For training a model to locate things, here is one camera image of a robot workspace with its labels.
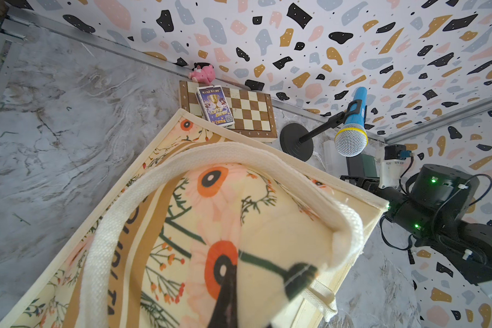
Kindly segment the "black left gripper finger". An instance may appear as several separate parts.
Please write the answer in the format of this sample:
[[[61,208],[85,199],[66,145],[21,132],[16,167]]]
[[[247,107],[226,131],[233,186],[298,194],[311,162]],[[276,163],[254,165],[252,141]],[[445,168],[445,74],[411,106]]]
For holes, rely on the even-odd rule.
[[[217,265],[214,270],[220,290],[208,327],[238,327],[236,265]]]

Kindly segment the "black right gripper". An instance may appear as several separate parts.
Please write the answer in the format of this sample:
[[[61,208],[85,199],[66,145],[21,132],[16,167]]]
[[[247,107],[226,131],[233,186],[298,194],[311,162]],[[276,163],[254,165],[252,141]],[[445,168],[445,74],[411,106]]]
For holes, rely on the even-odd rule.
[[[409,197],[401,191],[393,187],[381,188],[379,181],[374,178],[343,175],[340,179],[388,201],[384,218],[389,222],[398,224],[406,230],[418,229],[418,222],[415,218],[418,212],[414,209]]]

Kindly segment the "cream floral canvas tote bag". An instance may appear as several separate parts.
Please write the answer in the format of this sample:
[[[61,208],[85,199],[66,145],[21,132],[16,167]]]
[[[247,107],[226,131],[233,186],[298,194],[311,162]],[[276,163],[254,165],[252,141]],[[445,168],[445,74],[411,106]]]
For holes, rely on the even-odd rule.
[[[1,327],[208,327],[236,265],[238,327],[303,297],[333,316],[388,202],[179,109]]]

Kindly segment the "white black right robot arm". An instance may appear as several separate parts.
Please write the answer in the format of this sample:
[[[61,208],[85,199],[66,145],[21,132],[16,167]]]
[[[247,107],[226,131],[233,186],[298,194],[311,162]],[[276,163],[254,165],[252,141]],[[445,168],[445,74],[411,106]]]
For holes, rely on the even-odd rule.
[[[492,299],[492,226],[462,219],[475,204],[479,178],[479,174],[436,164],[423,165],[403,190],[380,187],[374,178],[341,177],[389,202],[380,220],[409,233],[405,250],[430,247],[438,251]]]

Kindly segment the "dark green pencil case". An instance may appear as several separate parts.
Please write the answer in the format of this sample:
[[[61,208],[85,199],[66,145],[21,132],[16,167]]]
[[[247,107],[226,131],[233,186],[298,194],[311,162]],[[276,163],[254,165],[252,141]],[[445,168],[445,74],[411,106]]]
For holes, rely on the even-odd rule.
[[[347,170],[349,176],[378,178],[375,158],[367,154],[358,154],[355,157],[347,157]]]

